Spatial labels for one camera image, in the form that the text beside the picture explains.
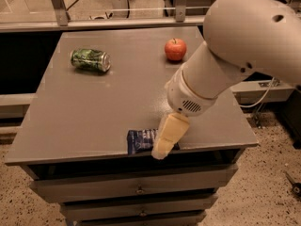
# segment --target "apple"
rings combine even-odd
[[[181,39],[172,39],[165,46],[166,57],[172,61],[180,61],[186,54],[186,43]]]

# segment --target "wire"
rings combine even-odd
[[[270,85],[269,88],[266,90],[266,92],[262,95],[262,97],[259,99],[258,102],[254,103],[253,105],[239,105],[241,108],[251,108],[254,107],[256,105],[258,105],[261,101],[263,101],[263,99],[265,98],[265,96],[267,95],[267,93],[270,91],[271,87],[273,86],[275,77],[273,77],[270,81]]]
[[[70,6],[68,6],[68,7],[66,8],[66,11],[68,11],[68,10],[69,10],[70,8],[72,8],[75,4],[77,4],[78,1],[79,1],[79,0],[75,0]]]
[[[131,15],[131,11],[130,11],[130,1],[129,0],[126,0],[127,1],[127,4],[128,4],[128,13],[127,13],[127,15],[126,15],[126,18],[128,19],[128,18],[130,18],[130,15]]]

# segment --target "gray table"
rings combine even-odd
[[[164,45],[170,38],[187,42],[183,62],[203,41],[197,27],[64,33],[6,163],[23,167],[37,181],[33,186],[37,188],[48,184],[41,171],[49,174],[56,164],[130,158],[128,131],[157,128],[164,113],[170,111],[164,85],[182,64],[166,60]],[[106,51],[112,57],[110,71],[100,75],[75,70],[70,53],[77,48]],[[231,154],[228,163],[235,163],[244,148],[257,144],[233,95],[226,90],[206,113],[192,118],[189,131],[180,141],[181,149],[169,157],[227,152],[226,156]],[[151,153],[138,154],[136,158],[139,157],[150,158]],[[216,189],[220,185],[206,186]]]

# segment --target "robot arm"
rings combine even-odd
[[[301,84],[301,21],[286,5],[275,0],[216,0],[203,32],[205,41],[166,85],[175,113],[160,122],[152,150],[157,159],[164,159],[188,130],[188,117],[204,113],[222,91],[252,73]]]

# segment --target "green soda can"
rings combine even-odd
[[[105,73],[111,67],[111,59],[104,51],[76,49],[71,52],[71,64],[78,69]]]

